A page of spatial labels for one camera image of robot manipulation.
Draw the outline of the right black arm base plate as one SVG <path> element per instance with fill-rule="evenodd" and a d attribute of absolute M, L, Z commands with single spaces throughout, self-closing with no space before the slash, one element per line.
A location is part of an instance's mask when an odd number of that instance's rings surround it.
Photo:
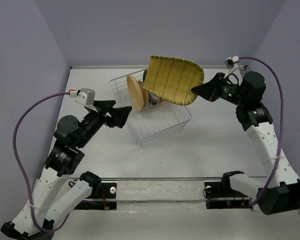
<path fill-rule="evenodd" d="M 250 209 L 248 197 L 231 188 L 230 177 L 244 174 L 242 171 L 230 171 L 222 175 L 219 181 L 205 181 L 202 194 L 208 210 L 214 209 Z"/>

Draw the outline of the white plate with green rim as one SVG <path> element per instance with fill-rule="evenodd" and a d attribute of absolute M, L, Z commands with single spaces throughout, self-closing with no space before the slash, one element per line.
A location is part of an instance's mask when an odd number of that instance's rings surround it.
<path fill-rule="evenodd" d="M 148 69 L 145 69 L 143 72 L 143 75 L 142 75 L 143 84 L 146 82 L 147 73 L 148 73 Z M 149 103 L 153 106 L 160 104 L 162 101 L 161 98 L 159 98 L 158 96 L 153 95 L 152 93 L 149 93 L 149 92 L 147 92 L 147 99 L 148 99 Z"/>

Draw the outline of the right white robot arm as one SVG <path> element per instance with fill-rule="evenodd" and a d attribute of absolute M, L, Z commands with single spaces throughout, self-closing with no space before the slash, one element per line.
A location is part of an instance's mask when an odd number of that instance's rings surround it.
<path fill-rule="evenodd" d="M 252 71 L 236 84 L 219 72 L 191 91 L 209 102 L 223 99 L 236 105 L 236 117 L 251 139 L 270 181 L 264 184 L 240 170 L 225 172 L 219 182 L 205 184 L 205 197 L 212 200 L 240 193 L 256 200 L 265 215 L 273 215 L 300 209 L 300 177 L 279 149 L 273 119 L 262 103 L 265 90 L 265 78 Z"/>

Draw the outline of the plain yellow round plate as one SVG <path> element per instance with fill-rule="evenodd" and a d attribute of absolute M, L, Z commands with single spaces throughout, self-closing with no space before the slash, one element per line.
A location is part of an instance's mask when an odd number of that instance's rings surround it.
<path fill-rule="evenodd" d="M 140 112 L 143 107 L 143 95 L 141 88 L 138 84 L 138 80 L 132 76 L 128 75 L 126 77 L 126 83 L 128 87 L 128 91 L 132 100 L 133 105 L 136 107 L 136 109 Z"/>

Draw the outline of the small cream plate with flowers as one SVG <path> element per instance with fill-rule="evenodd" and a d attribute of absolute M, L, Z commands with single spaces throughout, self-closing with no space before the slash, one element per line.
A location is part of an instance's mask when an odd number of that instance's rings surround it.
<path fill-rule="evenodd" d="M 142 97 L 143 97 L 143 108 L 147 105 L 148 102 L 148 93 L 147 91 L 144 89 L 144 83 L 139 80 L 138 81 L 139 87 L 141 89 L 141 93 L 142 93 Z"/>

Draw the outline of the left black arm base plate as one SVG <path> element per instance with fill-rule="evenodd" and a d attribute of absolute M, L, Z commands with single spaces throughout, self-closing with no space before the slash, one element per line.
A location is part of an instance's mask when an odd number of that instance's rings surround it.
<path fill-rule="evenodd" d="M 117 209 L 117 182 L 102 182 L 99 190 L 82 200 L 75 210 L 108 211 Z"/>

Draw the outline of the white wire dish rack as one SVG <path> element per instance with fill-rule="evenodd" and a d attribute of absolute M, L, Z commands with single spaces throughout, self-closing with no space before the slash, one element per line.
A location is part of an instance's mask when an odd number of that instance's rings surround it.
<path fill-rule="evenodd" d="M 136 143 L 145 145 L 182 130 L 192 119 L 186 106 L 161 101 L 158 105 L 146 106 L 138 111 L 133 105 L 128 86 L 127 74 L 113 78 L 109 84 L 122 106 L 132 106 L 127 125 Z"/>

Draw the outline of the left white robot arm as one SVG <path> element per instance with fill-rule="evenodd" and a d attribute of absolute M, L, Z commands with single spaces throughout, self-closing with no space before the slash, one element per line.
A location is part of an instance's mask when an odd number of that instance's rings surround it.
<path fill-rule="evenodd" d="M 95 100 L 85 105 L 88 113 L 82 121 L 73 115 L 62 117 L 56 126 L 54 146 L 47 157 L 37 184 L 21 212 L 5 222 L 0 231 L 15 240 L 50 240 L 70 212 L 85 198 L 94 198 L 102 190 L 102 179 L 86 171 L 74 186 L 55 200 L 84 158 L 81 149 L 102 126 L 122 128 L 131 106 L 115 107 L 115 100 Z"/>

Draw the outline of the yellow green bamboo-pattern plate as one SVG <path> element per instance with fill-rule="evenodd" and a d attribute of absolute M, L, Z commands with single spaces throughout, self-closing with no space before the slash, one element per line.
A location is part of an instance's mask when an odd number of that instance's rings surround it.
<path fill-rule="evenodd" d="M 204 69 L 193 61 L 151 55 L 143 87 L 169 103 L 187 106 L 198 96 L 192 88 L 202 85 L 204 78 Z"/>

